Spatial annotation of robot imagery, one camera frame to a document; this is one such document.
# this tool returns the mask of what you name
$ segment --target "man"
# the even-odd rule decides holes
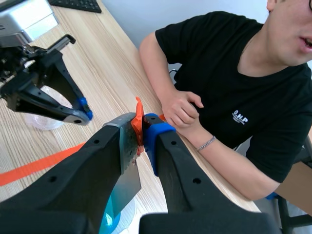
[[[140,46],[168,123],[251,200],[285,179],[312,123],[311,0],[268,0],[267,9],[265,24],[212,12]],[[168,63],[182,64],[175,85]],[[233,150],[250,137],[247,157]]]

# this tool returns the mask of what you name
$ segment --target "clear plastic bowl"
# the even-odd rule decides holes
[[[43,86],[41,90],[53,97],[61,105],[72,108],[70,102],[56,90],[48,86]],[[25,114],[25,121],[27,125],[33,126],[41,130],[53,130],[64,124],[64,122],[34,114]]]

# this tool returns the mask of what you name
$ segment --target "man's wrist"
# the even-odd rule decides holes
[[[212,139],[214,136],[209,133],[203,127],[199,128],[196,131],[192,131],[186,138],[188,141],[195,147],[199,148],[203,144],[205,144],[208,140]]]
[[[173,95],[174,92],[176,92],[177,89],[175,88],[175,86],[172,84],[168,87],[164,87],[162,88],[159,92],[156,93],[159,101],[161,103],[167,102],[169,96]]]

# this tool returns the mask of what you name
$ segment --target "sleeve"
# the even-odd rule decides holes
[[[207,43],[209,37],[214,36],[212,31],[216,33],[230,16],[226,12],[210,12],[156,30],[156,39],[168,63],[185,62],[202,43]]]
[[[311,124],[311,113],[279,119],[252,137],[247,158],[268,177],[283,182],[301,151]]]

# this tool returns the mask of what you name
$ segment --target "orange stripe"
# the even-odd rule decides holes
[[[18,179],[21,179],[25,176],[29,176],[30,174],[34,172],[38,172],[50,166],[53,166],[61,162],[65,158],[69,157],[70,155],[74,154],[75,152],[77,152],[82,146],[83,144],[80,144],[68,150],[64,150],[53,155],[49,155],[47,157],[38,159],[34,162],[30,162],[26,165],[17,167],[8,172],[1,173],[0,174],[0,186],[6,185]]]

